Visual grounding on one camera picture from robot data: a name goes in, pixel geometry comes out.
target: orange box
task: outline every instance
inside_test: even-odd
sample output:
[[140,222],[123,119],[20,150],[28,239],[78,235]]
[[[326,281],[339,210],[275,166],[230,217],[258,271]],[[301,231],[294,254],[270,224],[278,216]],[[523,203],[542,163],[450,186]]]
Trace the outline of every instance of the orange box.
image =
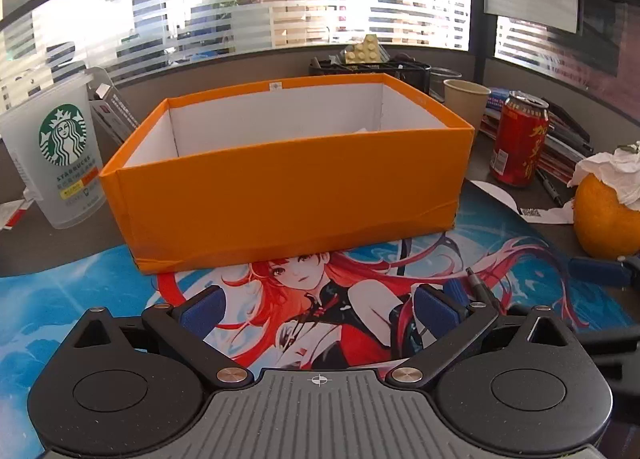
[[143,273],[448,230],[474,129],[383,74],[163,100],[100,174]]

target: red soda can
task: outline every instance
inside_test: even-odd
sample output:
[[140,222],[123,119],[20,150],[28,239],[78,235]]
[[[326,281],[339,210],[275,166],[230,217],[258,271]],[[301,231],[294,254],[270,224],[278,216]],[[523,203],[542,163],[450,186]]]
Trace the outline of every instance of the red soda can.
[[495,179],[526,186],[533,178],[549,126],[549,104],[522,91],[511,91],[502,106],[491,156]]

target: clear plastic container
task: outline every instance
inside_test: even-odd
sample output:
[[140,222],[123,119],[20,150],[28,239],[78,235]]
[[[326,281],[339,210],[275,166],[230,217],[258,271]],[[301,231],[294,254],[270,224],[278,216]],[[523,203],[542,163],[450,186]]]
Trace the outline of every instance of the clear plastic container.
[[0,135],[18,173],[58,229],[86,219],[105,201],[86,92],[91,78],[74,75],[0,115]]

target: crumpled tissue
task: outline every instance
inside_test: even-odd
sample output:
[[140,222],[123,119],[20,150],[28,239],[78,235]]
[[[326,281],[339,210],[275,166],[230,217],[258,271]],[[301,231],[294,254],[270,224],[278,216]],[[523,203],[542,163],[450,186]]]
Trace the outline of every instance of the crumpled tissue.
[[631,152],[616,149],[616,152],[600,152],[582,160],[575,166],[574,176],[567,186],[576,186],[589,174],[593,174],[605,185],[612,187],[620,204],[640,211],[640,142],[629,146]]

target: green mermaid logo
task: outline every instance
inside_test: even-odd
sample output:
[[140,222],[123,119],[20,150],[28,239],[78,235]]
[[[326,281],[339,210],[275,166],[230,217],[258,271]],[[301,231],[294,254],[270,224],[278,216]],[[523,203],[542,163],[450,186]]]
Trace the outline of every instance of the green mermaid logo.
[[49,163],[75,162],[86,146],[86,122],[80,109],[64,104],[50,112],[40,126],[40,152]]

